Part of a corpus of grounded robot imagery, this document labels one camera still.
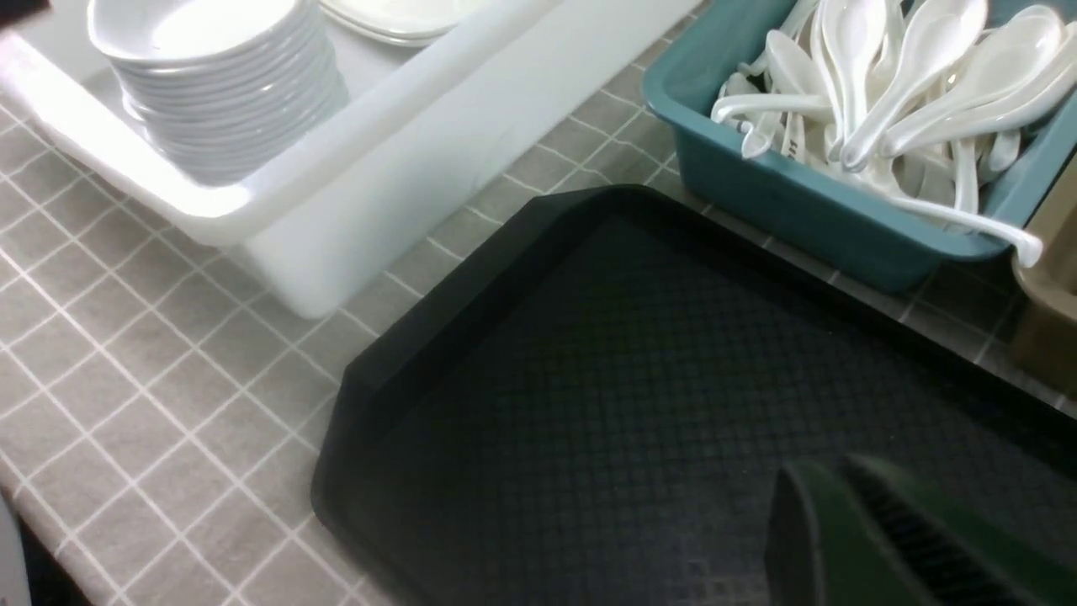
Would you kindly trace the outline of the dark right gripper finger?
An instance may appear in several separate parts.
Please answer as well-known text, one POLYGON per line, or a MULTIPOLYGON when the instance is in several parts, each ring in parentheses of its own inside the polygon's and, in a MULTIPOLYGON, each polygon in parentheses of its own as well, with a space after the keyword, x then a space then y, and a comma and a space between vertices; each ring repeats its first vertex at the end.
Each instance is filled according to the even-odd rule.
POLYGON ((782 465, 764 551, 773 605, 1073 605, 1076 576, 886 460, 782 465))

